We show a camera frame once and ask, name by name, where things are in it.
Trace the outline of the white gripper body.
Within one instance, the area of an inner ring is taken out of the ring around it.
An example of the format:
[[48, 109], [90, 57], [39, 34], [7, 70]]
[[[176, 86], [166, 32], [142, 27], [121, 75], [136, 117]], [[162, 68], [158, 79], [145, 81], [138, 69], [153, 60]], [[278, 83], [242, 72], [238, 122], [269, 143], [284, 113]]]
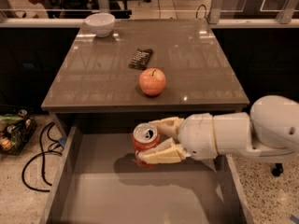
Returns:
[[178, 127], [178, 141], [197, 161], [226, 154], [247, 154], [251, 150], [249, 115], [244, 112], [191, 115]]

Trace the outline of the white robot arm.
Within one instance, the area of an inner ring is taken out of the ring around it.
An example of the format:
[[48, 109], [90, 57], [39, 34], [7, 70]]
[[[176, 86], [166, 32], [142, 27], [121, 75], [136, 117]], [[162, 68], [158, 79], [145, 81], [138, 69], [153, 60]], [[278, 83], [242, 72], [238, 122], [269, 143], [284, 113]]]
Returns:
[[267, 95], [250, 112], [193, 114], [151, 123], [166, 139], [136, 156], [147, 164], [196, 161], [236, 155], [253, 161], [286, 162], [299, 154], [299, 103]]

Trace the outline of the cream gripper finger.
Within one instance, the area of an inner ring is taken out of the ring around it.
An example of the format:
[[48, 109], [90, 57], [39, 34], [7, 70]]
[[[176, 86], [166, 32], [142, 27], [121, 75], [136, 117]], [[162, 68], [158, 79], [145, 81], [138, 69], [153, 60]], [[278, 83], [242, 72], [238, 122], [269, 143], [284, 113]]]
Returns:
[[146, 164], [177, 163], [187, 158], [187, 150], [173, 138], [168, 138], [157, 147], [138, 152], [137, 157]]
[[150, 124], [155, 126], [160, 134], [177, 139], [178, 128], [183, 121], [184, 119], [179, 117], [170, 117], [166, 119], [153, 120]]

